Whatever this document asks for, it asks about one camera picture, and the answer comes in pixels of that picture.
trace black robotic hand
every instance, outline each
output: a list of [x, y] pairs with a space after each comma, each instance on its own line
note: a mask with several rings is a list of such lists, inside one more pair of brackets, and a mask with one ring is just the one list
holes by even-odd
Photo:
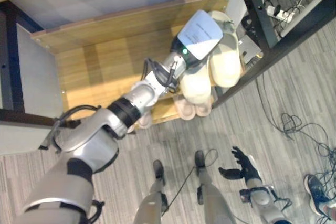
[[241, 179], [245, 178], [247, 182], [251, 178], [259, 177], [258, 171], [253, 167], [248, 157], [242, 152], [237, 146], [233, 146], [232, 154], [236, 157], [237, 163], [241, 165], [241, 170], [239, 169], [223, 169], [219, 168], [219, 173], [226, 179]]

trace power strip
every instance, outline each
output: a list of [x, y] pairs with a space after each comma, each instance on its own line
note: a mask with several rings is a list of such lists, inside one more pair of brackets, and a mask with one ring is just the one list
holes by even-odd
[[279, 13], [274, 16], [273, 13], [274, 13], [274, 10], [275, 10], [275, 7], [274, 6], [267, 6], [267, 14], [268, 16], [271, 16], [273, 18], [276, 18], [280, 21], [284, 21], [284, 22], [287, 22], [287, 23], [290, 23], [292, 21], [292, 18], [293, 18], [293, 15], [295, 14], [294, 12], [291, 12], [291, 13], [288, 13], [288, 12], [284, 12], [283, 10], [280, 10]]

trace wooden cabinet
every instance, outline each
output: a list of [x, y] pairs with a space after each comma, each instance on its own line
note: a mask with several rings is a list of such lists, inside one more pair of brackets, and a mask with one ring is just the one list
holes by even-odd
[[[176, 0], [43, 30], [31, 38], [56, 59], [64, 110], [108, 106], [140, 80], [143, 59], [163, 61], [174, 36], [198, 10], [225, 10], [228, 0]], [[72, 118], [89, 116], [80, 111]], [[178, 118], [171, 95], [153, 109], [154, 123]]]

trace gray carpet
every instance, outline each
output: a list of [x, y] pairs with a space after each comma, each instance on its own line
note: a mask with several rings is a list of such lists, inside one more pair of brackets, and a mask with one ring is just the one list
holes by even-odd
[[[335, 41], [333, 20], [265, 73], [275, 120], [280, 122], [280, 114], [288, 112], [300, 116], [303, 123], [320, 123], [332, 147], [336, 144]], [[311, 127], [307, 133], [324, 141], [317, 128]], [[219, 166], [238, 167], [230, 153], [233, 145], [253, 155], [265, 184], [274, 185], [279, 196], [293, 201], [284, 212], [293, 223], [315, 223], [318, 217], [309, 208], [303, 178], [306, 173], [322, 171], [327, 160], [316, 154], [316, 146], [306, 137], [298, 134], [295, 139], [289, 141], [268, 123], [254, 82], [206, 118], [175, 120], [138, 130], [136, 135], [119, 141], [120, 155], [115, 163], [94, 176], [94, 197], [106, 202], [98, 223], [132, 223], [154, 181], [152, 162], [157, 158], [164, 164], [165, 193], [171, 200], [193, 166], [194, 152], [209, 148], [218, 149], [219, 157], [208, 171], [232, 212], [248, 223], [261, 223], [250, 205], [240, 202], [239, 190], [245, 188], [244, 182], [225, 180], [217, 171]], [[0, 157], [1, 223], [11, 223], [20, 213], [32, 187], [56, 160], [52, 150]], [[203, 207], [197, 204], [197, 187], [193, 174], [163, 217], [163, 224], [204, 223]]]

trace robotic arm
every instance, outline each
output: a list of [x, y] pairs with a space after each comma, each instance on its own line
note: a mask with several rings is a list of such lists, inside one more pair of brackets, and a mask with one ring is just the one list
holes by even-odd
[[239, 169], [223, 169], [219, 168], [219, 173], [226, 179], [245, 179], [248, 189], [240, 191], [243, 203], [251, 203], [254, 211], [260, 215], [265, 223], [268, 224], [291, 224], [275, 206], [275, 200], [279, 199], [274, 189], [264, 186], [260, 178], [259, 172], [238, 147], [233, 147], [232, 153], [237, 159], [237, 163], [241, 165]]
[[116, 160], [115, 138], [123, 138], [160, 96], [176, 88], [179, 76], [200, 64], [222, 36], [216, 22], [203, 10], [197, 11], [173, 40], [163, 63], [148, 60], [152, 71], [143, 80], [73, 130], [58, 163], [35, 187], [15, 223], [92, 223], [87, 217], [93, 198], [92, 174]]

